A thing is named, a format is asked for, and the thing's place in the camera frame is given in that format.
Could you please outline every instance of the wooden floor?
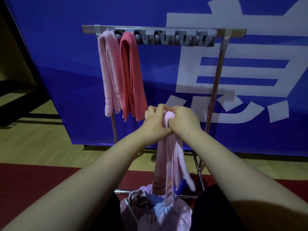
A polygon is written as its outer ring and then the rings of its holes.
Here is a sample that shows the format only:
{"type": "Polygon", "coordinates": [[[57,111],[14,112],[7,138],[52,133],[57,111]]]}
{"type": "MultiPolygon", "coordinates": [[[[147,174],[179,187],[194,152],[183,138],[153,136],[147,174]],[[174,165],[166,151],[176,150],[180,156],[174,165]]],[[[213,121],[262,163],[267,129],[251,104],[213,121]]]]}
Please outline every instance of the wooden floor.
{"type": "MultiPolygon", "coordinates": [[[[52,103],[41,105],[33,113],[57,114],[52,103]]],[[[84,167],[104,153],[106,147],[72,145],[61,120],[21,118],[8,127],[0,127],[0,163],[84,167]]],[[[253,159],[246,162],[275,179],[308,180],[308,159],[286,161],[253,159]]],[[[185,156],[190,173],[196,172],[193,157],[185,156]]],[[[154,171],[155,152],[143,151],[130,170],[154,171]]],[[[209,174],[205,168],[202,174],[209,174]]]]}

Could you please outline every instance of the red mat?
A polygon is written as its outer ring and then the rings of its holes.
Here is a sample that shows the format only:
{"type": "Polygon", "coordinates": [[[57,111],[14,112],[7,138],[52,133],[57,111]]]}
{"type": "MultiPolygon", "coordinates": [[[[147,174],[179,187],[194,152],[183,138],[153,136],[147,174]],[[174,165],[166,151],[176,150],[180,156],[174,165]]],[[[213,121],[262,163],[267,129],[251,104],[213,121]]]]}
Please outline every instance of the red mat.
{"type": "MultiPolygon", "coordinates": [[[[21,164],[0,164],[0,229],[53,187],[79,168],[21,164]]],[[[153,172],[127,171],[118,189],[136,190],[152,183],[153,172]]],[[[198,177],[192,175],[200,191],[198,177]]],[[[202,175],[206,186],[215,184],[210,175],[202,175]]],[[[277,180],[308,202],[308,181],[277,180]]]]}

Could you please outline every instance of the folded towel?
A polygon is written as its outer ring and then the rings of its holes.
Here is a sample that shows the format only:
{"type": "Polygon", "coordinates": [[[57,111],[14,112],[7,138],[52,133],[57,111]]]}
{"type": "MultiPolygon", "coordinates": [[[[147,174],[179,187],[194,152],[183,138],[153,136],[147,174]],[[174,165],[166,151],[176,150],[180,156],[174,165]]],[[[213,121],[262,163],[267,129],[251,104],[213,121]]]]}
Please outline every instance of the folded towel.
{"type": "Polygon", "coordinates": [[[98,38],[98,52],[105,92],[105,115],[123,109],[123,85],[118,40],[113,32],[104,31],[98,38]]]}
{"type": "MultiPolygon", "coordinates": [[[[174,118],[173,112],[164,112],[164,126],[168,128],[168,120],[174,118]]],[[[186,169],[183,151],[183,141],[176,134],[171,134],[160,140],[157,146],[155,171],[152,193],[166,194],[165,206],[173,204],[173,186],[179,187],[180,182],[186,179],[188,187],[195,191],[195,183],[186,169]]]]}
{"type": "Polygon", "coordinates": [[[124,32],[120,41],[120,53],[123,75],[124,107],[123,118],[128,118],[129,112],[137,121],[144,119],[144,113],[148,110],[145,98],[138,47],[135,35],[124,32]]]}

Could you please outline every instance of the rack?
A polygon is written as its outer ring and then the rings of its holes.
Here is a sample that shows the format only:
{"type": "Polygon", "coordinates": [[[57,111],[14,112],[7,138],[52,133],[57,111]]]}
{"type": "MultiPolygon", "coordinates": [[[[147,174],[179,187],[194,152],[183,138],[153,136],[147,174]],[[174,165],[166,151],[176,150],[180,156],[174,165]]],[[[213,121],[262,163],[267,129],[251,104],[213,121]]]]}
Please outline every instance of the rack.
{"type": "MultiPolygon", "coordinates": [[[[218,91],[218,85],[222,70],[223,61],[225,58],[225,52],[230,38],[243,38],[246,33],[246,29],[197,29],[197,28],[164,28],[164,27],[133,27],[133,26],[101,26],[101,25],[82,25],[82,31],[85,34],[96,34],[97,38],[103,33],[103,31],[113,31],[116,34],[118,41],[120,41],[122,34],[125,31],[133,33],[136,37],[137,44],[157,44],[157,45],[170,45],[170,46],[204,46],[213,47],[216,38],[222,37],[222,41],[219,48],[218,63],[216,67],[216,73],[212,88],[212,94],[209,104],[209,111],[205,126],[205,132],[209,133],[210,125],[215,105],[215,100],[218,91]]],[[[111,123],[113,129],[113,137],[115,143],[118,142],[118,136],[116,132],[116,122],[114,113],[111,116],[111,123]]],[[[201,176],[202,160],[199,163],[194,151],[191,151],[194,162],[197,169],[197,174],[202,187],[205,190],[205,186],[201,176]]],[[[114,191],[116,194],[129,194],[130,191],[118,190],[114,191]]],[[[180,198],[195,199],[197,196],[181,195],[180,198]]]]}

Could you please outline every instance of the person's right arm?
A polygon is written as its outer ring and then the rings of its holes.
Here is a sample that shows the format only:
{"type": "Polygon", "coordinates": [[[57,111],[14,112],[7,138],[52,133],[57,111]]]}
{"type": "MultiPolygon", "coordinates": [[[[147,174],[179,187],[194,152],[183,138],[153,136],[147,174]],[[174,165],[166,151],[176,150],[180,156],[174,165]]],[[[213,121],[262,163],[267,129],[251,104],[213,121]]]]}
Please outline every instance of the person's right arm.
{"type": "Polygon", "coordinates": [[[204,132],[191,109],[171,111],[170,128],[199,155],[249,230],[308,229],[305,201],[204,132]]]}

